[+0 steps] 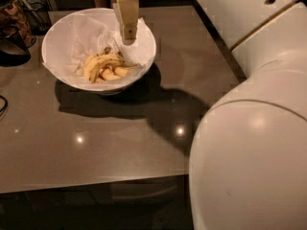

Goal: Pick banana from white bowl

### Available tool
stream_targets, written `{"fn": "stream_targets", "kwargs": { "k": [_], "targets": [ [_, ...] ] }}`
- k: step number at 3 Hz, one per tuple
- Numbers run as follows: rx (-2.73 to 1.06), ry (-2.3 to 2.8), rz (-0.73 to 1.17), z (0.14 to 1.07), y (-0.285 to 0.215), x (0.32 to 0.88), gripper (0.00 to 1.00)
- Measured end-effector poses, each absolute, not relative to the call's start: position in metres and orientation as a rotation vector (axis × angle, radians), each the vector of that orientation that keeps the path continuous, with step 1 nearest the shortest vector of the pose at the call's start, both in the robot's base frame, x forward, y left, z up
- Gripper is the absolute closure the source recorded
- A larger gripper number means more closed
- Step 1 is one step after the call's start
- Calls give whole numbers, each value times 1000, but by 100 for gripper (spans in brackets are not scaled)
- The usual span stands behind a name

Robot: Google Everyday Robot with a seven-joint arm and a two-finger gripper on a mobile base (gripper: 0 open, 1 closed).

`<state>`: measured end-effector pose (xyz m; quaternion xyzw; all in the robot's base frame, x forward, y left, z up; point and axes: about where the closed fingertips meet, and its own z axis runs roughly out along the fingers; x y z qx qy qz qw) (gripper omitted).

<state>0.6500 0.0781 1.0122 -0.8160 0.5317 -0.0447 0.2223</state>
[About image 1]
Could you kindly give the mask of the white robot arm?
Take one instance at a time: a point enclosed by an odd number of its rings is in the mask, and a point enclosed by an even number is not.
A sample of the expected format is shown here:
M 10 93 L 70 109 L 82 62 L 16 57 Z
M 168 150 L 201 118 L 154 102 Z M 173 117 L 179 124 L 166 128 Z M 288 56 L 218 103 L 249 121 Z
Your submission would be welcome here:
M 189 158 L 195 230 L 307 230 L 307 7 L 197 0 L 246 81 L 202 118 Z

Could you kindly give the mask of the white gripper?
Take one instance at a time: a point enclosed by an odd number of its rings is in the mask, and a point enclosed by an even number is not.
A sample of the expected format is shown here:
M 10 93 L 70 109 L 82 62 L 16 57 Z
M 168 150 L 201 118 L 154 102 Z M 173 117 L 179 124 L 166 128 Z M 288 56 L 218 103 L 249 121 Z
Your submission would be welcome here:
M 124 45 L 131 45 L 136 40 L 139 15 L 138 0 L 116 0 L 113 5 L 119 23 L 119 31 Z

